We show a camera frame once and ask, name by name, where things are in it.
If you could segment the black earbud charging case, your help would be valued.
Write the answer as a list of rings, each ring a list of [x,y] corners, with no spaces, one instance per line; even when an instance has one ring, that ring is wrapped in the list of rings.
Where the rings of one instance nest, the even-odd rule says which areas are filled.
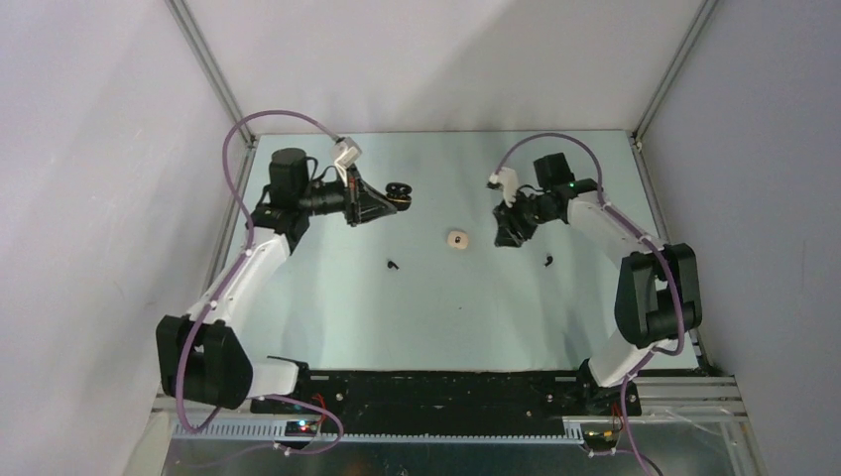
[[[408,210],[413,202],[413,188],[403,182],[389,182],[386,185],[386,198],[396,207],[398,211]]]

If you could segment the beige earbud charging case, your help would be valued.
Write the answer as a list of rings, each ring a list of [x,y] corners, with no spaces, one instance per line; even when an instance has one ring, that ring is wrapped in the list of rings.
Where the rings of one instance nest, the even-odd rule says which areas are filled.
[[[447,234],[446,244],[454,250],[466,250],[469,247],[469,243],[469,236],[463,230],[453,229]]]

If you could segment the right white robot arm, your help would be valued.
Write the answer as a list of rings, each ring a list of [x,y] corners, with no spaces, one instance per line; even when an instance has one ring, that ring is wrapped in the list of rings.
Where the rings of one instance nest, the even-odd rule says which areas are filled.
[[[562,153],[535,160],[537,185],[501,167],[488,187],[502,193],[494,208],[495,245],[519,248],[539,226],[561,221],[596,244],[617,267],[614,321],[606,347],[584,364],[591,377],[576,389],[580,407],[601,415],[617,400],[615,387],[633,379],[657,353],[678,355],[702,320],[697,262],[686,244],[647,233],[607,198],[593,178],[578,179]]]

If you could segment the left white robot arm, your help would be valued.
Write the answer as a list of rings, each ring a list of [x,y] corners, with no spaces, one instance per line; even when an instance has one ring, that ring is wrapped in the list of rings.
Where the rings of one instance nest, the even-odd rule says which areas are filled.
[[[275,395],[290,413],[313,400],[312,384],[297,361],[247,349],[248,320],[258,294],[292,255],[314,216],[340,213],[355,227],[407,210],[411,187],[390,182],[379,191],[347,162],[357,148],[346,141],[331,154],[337,177],[314,177],[314,158],[299,148],[272,154],[270,181],[246,223],[243,248],[181,316],[166,315],[156,328],[165,395],[233,410],[248,399]]]

